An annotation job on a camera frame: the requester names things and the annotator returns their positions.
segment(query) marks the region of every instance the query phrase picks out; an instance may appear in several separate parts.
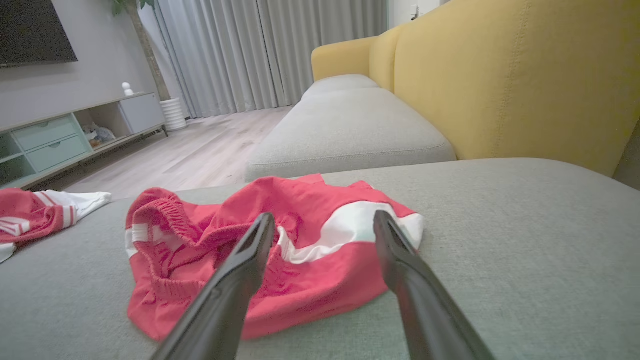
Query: plant pot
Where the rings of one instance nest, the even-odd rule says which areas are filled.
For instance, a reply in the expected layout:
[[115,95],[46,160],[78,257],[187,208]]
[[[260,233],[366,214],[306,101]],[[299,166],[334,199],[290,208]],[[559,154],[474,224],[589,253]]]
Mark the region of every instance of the plant pot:
[[187,122],[184,120],[184,114],[182,113],[180,98],[161,101],[160,107],[162,107],[162,112],[164,113],[167,131],[176,131],[187,127]]

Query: yellow armrest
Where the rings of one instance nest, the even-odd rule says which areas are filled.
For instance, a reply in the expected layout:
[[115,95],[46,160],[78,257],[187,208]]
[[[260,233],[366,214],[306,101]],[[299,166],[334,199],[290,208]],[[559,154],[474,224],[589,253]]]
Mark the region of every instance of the yellow armrest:
[[311,53],[314,81],[347,74],[369,76],[369,48],[376,38],[361,38],[316,48]]

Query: potted plant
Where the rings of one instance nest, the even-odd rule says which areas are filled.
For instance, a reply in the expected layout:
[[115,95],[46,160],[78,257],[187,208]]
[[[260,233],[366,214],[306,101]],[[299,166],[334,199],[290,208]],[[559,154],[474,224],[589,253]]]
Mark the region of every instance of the potted plant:
[[140,9],[142,9],[145,7],[145,5],[148,4],[153,9],[156,9],[155,0],[109,1],[111,1],[113,16],[120,15],[122,12],[127,12],[131,18],[131,21],[133,22],[133,27],[138,34],[138,40],[140,40],[140,45],[142,45],[142,49],[145,52],[145,57],[147,58],[147,63],[149,64],[149,68],[151,69],[154,81],[156,82],[158,96],[160,97],[160,105],[162,106],[164,117],[166,119],[167,130],[173,131],[184,129],[187,124],[182,113],[182,103],[180,102],[180,98],[172,99],[171,95],[169,94],[169,90],[167,89],[166,83],[164,82],[164,77],[160,72],[160,67],[158,66],[154,50],[153,48],[151,48],[151,42],[149,41],[147,30],[145,30],[145,27],[142,24],[142,20],[140,19],[140,15],[138,14],[138,6],[140,6]]

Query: sofa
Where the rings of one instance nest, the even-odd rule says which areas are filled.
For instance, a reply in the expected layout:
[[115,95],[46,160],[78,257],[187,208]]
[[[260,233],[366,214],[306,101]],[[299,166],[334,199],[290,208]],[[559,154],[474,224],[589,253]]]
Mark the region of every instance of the sofa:
[[640,117],[637,1],[456,0],[317,48],[246,180],[482,158],[612,176]]
[[[318,81],[247,176],[366,181],[423,215],[421,258],[497,359],[637,359],[640,192],[609,175],[637,118],[637,53],[616,35],[639,38],[630,25],[638,15],[632,1],[455,0],[378,38],[321,47]],[[610,50],[597,54],[606,65],[586,48]],[[535,71],[542,66],[549,73]],[[356,119],[358,110],[367,116]],[[178,195],[215,204],[243,186]],[[108,204],[0,264],[0,357],[153,354],[157,343],[126,315],[132,202]],[[242,341],[237,358],[408,356],[387,292]]]

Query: tv stand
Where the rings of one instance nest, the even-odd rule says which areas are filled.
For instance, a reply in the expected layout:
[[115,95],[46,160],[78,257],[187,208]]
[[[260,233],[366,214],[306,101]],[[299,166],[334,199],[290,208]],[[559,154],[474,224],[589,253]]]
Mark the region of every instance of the tv stand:
[[[83,125],[106,127],[115,139],[92,147]],[[164,132],[156,94],[142,93],[44,119],[0,127],[0,188],[29,188],[86,160],[152,133]]]

